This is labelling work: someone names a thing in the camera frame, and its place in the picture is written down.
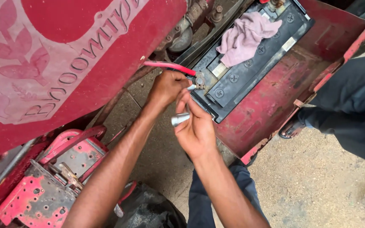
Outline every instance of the pink cloth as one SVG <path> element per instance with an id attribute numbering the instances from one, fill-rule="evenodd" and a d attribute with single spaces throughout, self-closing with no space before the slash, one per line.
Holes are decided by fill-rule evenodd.
<path id="1" fill-rule="evenodd" d="M 221 62 L 231 67 L 251 59 L 263 38 L 270 38 L 277 33 L 282 21 L 270 22 L 259 12 L 243 13 L 236 19 L 234 27 L 222 36 L 222 44 L 216 50 L 225 54 Z"/>

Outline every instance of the dark pants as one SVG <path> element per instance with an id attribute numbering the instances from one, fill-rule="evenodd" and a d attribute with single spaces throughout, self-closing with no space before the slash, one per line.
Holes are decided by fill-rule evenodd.
<path id="1" fill-rule="evenodd" d="M 242 166 L 232 166 L 229 168 L 242 190 L 243 194 L 251 202 L 256 210 L 266 219 L 261 210 L 260 203 L 257 197 L 256 185 L 254 180 L 250 178 L 249 171 Z M 197 172 L 192 173 L 192 184 L 189 190 L 189 215 L 188 228 L 214 228 L 215 222 L 213 220 L 211 201 L 205 191 L 204 186 Z"/>
<path id="2" fill-rule="evenodd" d="M 365 159 L 365 57 L 349 60 L 298 113 L 300 122 L 333 134 L 347 151 Z"/>

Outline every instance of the black battery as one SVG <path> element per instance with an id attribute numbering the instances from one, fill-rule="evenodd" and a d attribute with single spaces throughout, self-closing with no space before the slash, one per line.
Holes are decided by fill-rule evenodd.
<path id="1" fill-rule="evenodd" d="M 253 58 L 227 68 L 220 62 L 223 54 L 216 51 L 218 39 L 194 65 L 193 70 L 204 73 L 205 90 L 191 92 L 197 102 L 220 123 L 242 99 L 280 61 L 282 56 L 313 26 L 304 8 L 293 0 L 287 0 L 277 8 L 271 2 L 255 1 L 245 13 L 259 12 L 271 22 L 282 20 L 277 34 L 263 39 Z"/>

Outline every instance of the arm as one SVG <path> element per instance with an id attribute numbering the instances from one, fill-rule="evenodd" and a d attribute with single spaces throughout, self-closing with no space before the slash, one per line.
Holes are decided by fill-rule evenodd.
<path id="1" fill-rule="evenodd" d="M 142 111 L 94 171 L 63 227 L 99 227 L 105 222 L 120 198 L 156 118 L 189 84 L 183 74 L 174 71 L 164 71 L 156 77 Z"/>
<path id="2" fill-rule="evenodd" d="M 183 90 L 177 98 L 176 112 L 191 110 L 190 119 L 174 130 L 178 141 L 190 156 L 212 204 L 225 227 L 270 227 L 251 205 L 223 162 L 216 147 L 212 117 Z"/>

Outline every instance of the hand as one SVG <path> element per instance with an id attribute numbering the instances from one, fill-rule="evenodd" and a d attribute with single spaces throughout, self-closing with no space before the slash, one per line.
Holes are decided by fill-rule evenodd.
<path id="1" fill-rule="evenodd" d="M 161 75 L 156 77 L 146 103 L 151 103 L 160 111 L 164 111 L 176 100 L 180 91 L 190 85 L 192 85 L 192 81 L 188 80 L 182 73 L 163 71 Z"/>
<path id="2" fill-rule="evenodd" d="M 178 142 L 191 160 L 209 153 L 218 153 L 215 130 L 211 115 L 204 111 L 184 89 L 177 97 L 176 113 L 185 112 L 185 104 L 190 109 L 190 118 L 174 128 Z"/>

